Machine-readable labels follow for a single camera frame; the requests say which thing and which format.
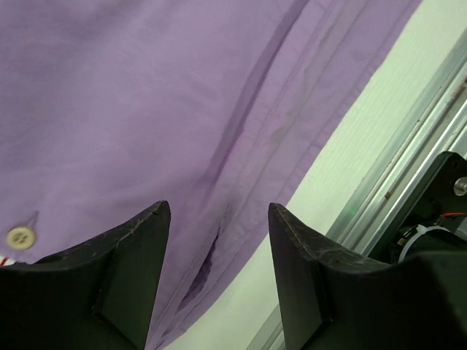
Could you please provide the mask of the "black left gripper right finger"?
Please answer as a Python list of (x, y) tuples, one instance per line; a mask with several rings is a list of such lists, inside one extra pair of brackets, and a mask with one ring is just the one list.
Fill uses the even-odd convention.
[(466, 254), (395, 265), (353, 252), (278, 203), (269, 238), (287, 349), (464, 349)]

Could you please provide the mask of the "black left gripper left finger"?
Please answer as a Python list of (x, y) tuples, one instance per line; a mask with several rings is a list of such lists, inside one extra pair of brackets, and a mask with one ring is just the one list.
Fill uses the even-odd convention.
[(1, 347), (143, 349), (169, 237), (169, 204), (36, 263), (1, 269)]

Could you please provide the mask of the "purple trousers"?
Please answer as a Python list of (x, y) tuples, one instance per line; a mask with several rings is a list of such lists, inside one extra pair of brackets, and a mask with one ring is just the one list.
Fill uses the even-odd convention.
[(418, 1), (3, 1), (1, 255), (35, 263), (159, 200), (163, 349), (263, 241)]

